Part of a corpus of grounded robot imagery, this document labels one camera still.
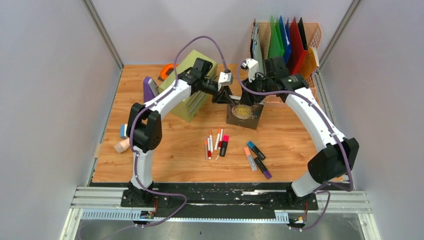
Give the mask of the blue plastic folder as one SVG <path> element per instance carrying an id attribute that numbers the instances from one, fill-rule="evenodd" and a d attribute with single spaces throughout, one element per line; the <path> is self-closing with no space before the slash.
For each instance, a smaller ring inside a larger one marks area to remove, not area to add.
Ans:
<path id="1" fill-rule="evenodd" d="M 280 28 L 281 41 L 284 49 L 283 57 L 284 61 L 287 64 L 292 53 L 292 46 L 290 42 L 290 25 L 289 21 L 285 21 L 281 15 L 278 19 L 278 25 Z"/>

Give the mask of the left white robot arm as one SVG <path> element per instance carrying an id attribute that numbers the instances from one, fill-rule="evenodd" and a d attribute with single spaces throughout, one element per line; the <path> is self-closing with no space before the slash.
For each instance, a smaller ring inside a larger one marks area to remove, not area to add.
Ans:
<path id="1" fill-rule="evenodd" d="M 233 83 L 231 71 L 226 67 L 218 81 L 208 76 L 213 64 L 197 58 L 193 66 L 176 74 L 175 81 L 152 100 L 134 103 L 128 118 L 127 135 L 133 153 L 133 175 L 128 191 L 140 206 L 149 206 L 153 193 L 149 188 L 153 183 L 152 166 L 155 149 L 162 140 L 162 120 L 180 102 L 197 92 L 212 96 L 213 103 L 230 104 L 229 86 Z"/>

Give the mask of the black paperback book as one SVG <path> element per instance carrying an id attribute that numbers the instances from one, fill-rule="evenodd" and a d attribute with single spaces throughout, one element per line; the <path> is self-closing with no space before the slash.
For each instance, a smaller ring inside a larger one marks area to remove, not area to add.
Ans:
<path id="1" fill-rule="evenodd" d="M 230 95 L 233 104 L 227 105 L 226 123 L 242 128 L 256 130 L 262 115 L 265 103 L 255 103 L 253 106 L 241 104 L 240 96 Z"/>

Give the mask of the green plastic folder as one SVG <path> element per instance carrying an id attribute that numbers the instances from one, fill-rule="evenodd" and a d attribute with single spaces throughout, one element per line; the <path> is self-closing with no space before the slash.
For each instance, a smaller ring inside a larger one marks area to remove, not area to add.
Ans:
<path id="1" fill-rule="evenodd" d="M 275 21 L 273 16 L 270 17 L 269 28 L 271 36 L 268 48 L 268 58 L 283 57 L 285 49 L 283 46 L 280 26 L 279 23 Z"/>

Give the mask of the grey clipboard with papers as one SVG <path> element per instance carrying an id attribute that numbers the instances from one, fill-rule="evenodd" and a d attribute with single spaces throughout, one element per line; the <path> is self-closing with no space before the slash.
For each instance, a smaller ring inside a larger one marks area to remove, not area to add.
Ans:
<path id="1" fill-rule="evenodd" d="M 259 24 L 256 19 L 252 23 L 251 41 L 250 41 L 250 56 L 258 62 L 260 73 L 264 73 L 263 54 L 261 50 L 259 38 Z"/>

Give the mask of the red plastic folder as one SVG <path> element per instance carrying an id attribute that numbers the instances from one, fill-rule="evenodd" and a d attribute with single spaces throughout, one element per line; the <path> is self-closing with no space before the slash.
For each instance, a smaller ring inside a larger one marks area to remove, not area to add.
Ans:
<path id="1" fill-rule="evenodd" d="M 306 39 L 303 19 L 293 21 L 289 27 L 291 54 L 287 66 L 291 75 L 298 74 L 300 68 L 308 54 L 308 43 Z"/>

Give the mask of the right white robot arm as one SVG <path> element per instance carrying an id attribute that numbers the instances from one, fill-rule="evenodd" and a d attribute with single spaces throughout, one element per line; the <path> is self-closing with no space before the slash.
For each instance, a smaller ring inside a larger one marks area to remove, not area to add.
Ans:
<path id="1" fill-rule="evenodd" d="M 291 183 L 291 191 L 285 195 L 290 208 L 301 207 L 307 195 L 332 184 L 334 178 L 347 175 L 352 180 L 358 141 L 354 137 L 346 138 L 338 130 L 317 103 L 306 80 L 300 74 L 288 73 L 282 56 L 265 61 L 265 74 L 252 58 L 243 60 L 239 69 L 248 73 L 247 79 L 240 83 L 243 92 L 253 98 L 280 97 L 303 123 L 317 150 L 307 164 L 307 171 Z"/>

